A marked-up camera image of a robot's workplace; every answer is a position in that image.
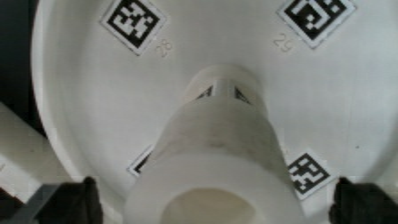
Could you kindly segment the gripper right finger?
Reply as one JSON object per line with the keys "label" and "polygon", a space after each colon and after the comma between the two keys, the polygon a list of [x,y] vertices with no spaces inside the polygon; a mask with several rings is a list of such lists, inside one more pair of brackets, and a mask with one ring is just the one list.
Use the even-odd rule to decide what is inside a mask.
{"label": "gripper right finger", "polygon": [[398,203],[374,183],[340,178],[329,221],[331,224],[398,224]]}

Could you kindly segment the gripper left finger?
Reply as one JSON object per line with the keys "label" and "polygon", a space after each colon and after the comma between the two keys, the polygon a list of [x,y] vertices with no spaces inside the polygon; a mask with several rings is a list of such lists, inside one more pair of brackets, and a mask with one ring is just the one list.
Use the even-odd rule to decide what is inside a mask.
{"label": "gripper left finger", "polygon": [[11,224],[104,224],[104,208],[96,180],[45,184]]}

